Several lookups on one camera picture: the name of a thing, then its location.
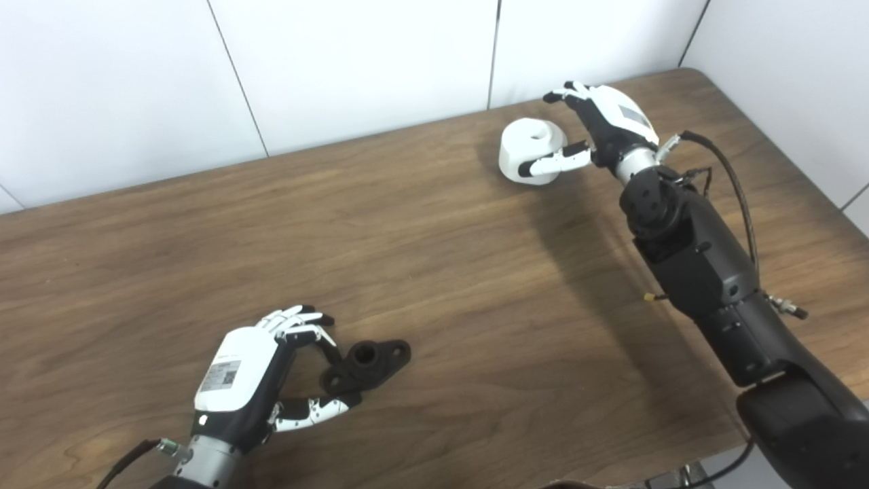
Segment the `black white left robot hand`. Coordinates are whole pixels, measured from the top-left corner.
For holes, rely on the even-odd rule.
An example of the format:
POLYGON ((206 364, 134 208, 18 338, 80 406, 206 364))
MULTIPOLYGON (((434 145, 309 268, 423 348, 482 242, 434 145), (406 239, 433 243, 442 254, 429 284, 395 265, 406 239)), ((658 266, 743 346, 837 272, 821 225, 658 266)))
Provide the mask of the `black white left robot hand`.
POLYGON ((360 393, 280 398, 301 348, 319 348, 330 365, 341 358, 324 329, 330 325, 331 316, 298 304, 227 332, 193 399, 192 436, 249 453, 274 433, 313 427, 360 405, 360 393))

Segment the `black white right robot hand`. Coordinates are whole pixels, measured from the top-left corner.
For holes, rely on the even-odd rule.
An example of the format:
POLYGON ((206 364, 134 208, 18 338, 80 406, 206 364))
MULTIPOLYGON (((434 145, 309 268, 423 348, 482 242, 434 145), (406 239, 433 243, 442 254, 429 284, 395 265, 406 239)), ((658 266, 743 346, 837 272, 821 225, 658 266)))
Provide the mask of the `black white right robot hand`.
POLYGON ((608 169, 622 185, 643 170, 658 165, 660 139, 630 96, 610 86, 584 86, 566 81, 543 96, 546 103, 562 101, 573 109, 590 139, 569 143, 557 151, 519 164, 521 179, 564 173, 585 165, 608 169))

